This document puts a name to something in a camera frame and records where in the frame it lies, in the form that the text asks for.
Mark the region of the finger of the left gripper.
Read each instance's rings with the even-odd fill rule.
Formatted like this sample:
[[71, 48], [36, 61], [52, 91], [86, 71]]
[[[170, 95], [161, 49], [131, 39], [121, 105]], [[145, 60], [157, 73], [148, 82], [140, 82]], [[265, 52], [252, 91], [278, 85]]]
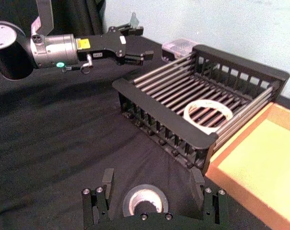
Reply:
[[117, 26], [117, 30], [124, 36], [143, 35], [144, 28], [143, 26], [139, 26], [139, 20], [136, 17], [136, 13], [132, 12], [130, 21], [126, 24]]
[[124, 57], [124, 64], [142, 66], [144, 61], [153, 59], [154, 51], [149, 50], [141, 54], [126, 54]]

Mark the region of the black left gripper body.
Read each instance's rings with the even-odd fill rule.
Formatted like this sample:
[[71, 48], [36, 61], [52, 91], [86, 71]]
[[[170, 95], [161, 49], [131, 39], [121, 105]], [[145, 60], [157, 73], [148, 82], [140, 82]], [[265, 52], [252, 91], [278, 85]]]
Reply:
[[126, 39], [117, 27], [110, 27], [105, 34], [87, 35], [75, 40], [79, 61], [87, 61], [90, 54], [93, 60], [111, 58], [124, 63]]

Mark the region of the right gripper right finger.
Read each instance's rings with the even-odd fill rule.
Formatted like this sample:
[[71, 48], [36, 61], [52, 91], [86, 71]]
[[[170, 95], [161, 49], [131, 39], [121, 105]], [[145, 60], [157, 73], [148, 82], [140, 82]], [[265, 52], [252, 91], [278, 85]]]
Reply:
[[191, 169], [191, 192], [198, 210], [202, 214], [200, 224], [227, 224], [227, 193], [223, 189], [217, 191], [205, 187], [205, 180], [200, 169]]

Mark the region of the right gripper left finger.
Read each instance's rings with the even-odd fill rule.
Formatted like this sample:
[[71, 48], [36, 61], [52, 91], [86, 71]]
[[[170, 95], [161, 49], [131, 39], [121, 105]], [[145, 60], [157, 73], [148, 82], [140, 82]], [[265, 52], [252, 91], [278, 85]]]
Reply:
[[93, 228], [95, 226], [93, 207], [97, 208], [97, 224], [110, 221], [108, 211], [114, 190], [114, 168], [104, 171], [102, 185], [95, 189], [84, 188], [82, 195], [83, 227]]

